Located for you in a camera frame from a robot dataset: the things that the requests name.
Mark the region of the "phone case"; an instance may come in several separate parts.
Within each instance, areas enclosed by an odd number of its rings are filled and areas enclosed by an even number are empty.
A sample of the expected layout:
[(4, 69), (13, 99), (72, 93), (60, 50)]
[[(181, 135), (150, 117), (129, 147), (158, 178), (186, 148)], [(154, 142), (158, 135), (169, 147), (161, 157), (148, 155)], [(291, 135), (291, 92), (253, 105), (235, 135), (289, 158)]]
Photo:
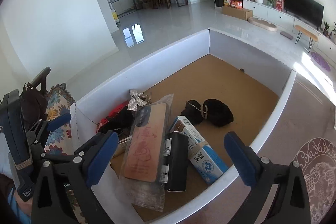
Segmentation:
[(120, 170), (121, 185), (134, 205), (163, 211), (161, 179), (173, 94), (138, 109)]

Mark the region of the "brown cardboard box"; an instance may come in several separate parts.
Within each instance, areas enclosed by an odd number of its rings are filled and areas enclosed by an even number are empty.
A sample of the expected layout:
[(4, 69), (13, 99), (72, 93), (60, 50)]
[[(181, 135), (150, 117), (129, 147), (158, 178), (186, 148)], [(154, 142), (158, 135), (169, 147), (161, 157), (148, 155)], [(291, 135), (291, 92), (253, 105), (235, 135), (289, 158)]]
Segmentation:
[(222, 13), (224, 15), (232, 16), (241, 20), (247, 21), (253, 16), (253, 11), (245, 8), (237, 9), (228, 6), (222, 6)]

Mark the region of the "black velvet pouch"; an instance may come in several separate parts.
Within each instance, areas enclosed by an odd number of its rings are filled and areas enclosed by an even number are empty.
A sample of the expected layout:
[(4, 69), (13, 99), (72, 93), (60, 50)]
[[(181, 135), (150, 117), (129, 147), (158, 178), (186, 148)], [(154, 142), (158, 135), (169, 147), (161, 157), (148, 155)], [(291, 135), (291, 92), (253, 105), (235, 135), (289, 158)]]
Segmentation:
[(209, 121), (216, 127), (224, 127), (234, 121), (230, 108), (217, 99), (207, 99), (201, 105), (196, 100), (189, 100), (181, 112), (193, 125)]

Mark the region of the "red packet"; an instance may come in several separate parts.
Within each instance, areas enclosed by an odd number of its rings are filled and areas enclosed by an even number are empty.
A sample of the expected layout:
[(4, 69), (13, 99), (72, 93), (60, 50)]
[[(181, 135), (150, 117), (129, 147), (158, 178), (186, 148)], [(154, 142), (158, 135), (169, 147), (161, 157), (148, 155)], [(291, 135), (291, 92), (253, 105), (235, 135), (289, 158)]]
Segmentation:
[(105, 118), (100, 120), (97, 126), (97, 132), (102, 131), (103, 127), (111, 130), (126, 128), (131, 125), (133, 122), (133, 114), (127, 107), (127, 101), (115, 107)]

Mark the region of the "black odor removing bar box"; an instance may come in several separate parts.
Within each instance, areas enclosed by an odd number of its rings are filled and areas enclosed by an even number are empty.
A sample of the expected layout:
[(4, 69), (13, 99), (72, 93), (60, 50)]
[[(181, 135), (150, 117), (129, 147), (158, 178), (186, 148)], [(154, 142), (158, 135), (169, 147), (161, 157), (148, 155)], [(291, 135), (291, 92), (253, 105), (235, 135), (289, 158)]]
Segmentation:
[(161, 182), (167, 192), (186, 191), (189, 164), (188, 142), (189, 138), (179, 131), (169, 133), (166, 139)]

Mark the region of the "white tv cabinet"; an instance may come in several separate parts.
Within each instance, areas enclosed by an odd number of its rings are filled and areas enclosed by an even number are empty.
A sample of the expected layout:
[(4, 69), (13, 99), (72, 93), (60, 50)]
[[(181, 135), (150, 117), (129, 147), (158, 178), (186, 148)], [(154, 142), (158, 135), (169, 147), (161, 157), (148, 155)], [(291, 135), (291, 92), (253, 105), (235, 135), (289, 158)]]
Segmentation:
[(243, 7), (252, 10), (254, 17), (268, 20), (269, 22), (274, 23), (280, 29), (288, 33), (297, 35), (298, 30), (295, 29), (295, 26), (301, 26), (318, 38), (317, 42), (314, 43), (313, 47), (316, 47), (325, 56), (335, 62), (335, 44), (321, 32), (316, 30), (314, 27), (311, 27), (310, 25), (289, 14), (256, 2), (244, 0)]

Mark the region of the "rhinestone bow hair clip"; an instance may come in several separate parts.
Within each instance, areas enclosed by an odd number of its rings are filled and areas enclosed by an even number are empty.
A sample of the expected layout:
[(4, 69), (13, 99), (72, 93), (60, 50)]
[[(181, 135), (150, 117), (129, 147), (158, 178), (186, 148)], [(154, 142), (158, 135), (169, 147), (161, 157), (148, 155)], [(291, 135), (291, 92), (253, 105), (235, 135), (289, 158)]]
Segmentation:
[(139, 92), (134, 89), (129, 90), (130, 100), (127, 105), (129, 111), (137, 111), (138, 108), (150, 104), (151, 93)]

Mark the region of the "white cardboard box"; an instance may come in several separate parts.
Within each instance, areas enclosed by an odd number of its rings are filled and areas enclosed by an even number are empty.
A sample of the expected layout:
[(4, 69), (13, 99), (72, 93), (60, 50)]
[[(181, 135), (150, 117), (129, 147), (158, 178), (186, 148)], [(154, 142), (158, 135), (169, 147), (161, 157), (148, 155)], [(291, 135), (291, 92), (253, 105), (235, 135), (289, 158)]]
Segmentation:
[(151, 95), (151, 118), (167, 116), (166, 131), (190, 137), (186, 190), (142, 196), (159, 212), (135, 205), (137, 179), (120, 177), (123, 158), (109, 161), (93, 187), (114, 223), (179, 223), (205, 207), (237, 177), (223, 145), (236, 132), (258, 152), (291, 93), (295, 71), (240, 38), (206, 29), (154, 52), (120, 71), (71, 105), (74, 148), (95, 136), (100, 121), (135, 90)]

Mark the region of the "blue white medicine box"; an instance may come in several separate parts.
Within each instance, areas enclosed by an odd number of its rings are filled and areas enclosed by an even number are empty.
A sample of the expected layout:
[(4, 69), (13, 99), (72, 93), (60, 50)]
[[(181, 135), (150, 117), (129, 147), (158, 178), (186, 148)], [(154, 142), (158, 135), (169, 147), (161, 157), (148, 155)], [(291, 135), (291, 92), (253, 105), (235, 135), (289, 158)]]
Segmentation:
[(175, 131), (188, 137), (189, 161), (208, 185), (228, 170), (228, 166), (185, 116), (175, 118), (170, 132)]

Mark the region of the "black television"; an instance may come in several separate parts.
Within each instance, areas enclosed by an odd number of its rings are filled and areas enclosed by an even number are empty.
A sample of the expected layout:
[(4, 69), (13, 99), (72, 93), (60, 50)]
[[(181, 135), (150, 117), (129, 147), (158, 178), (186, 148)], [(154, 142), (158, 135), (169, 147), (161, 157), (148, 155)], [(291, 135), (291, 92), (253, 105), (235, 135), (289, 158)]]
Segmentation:
[(284, 10), (316, 28), (322, 25), (324, 7), (314, 0), (284, 0)]

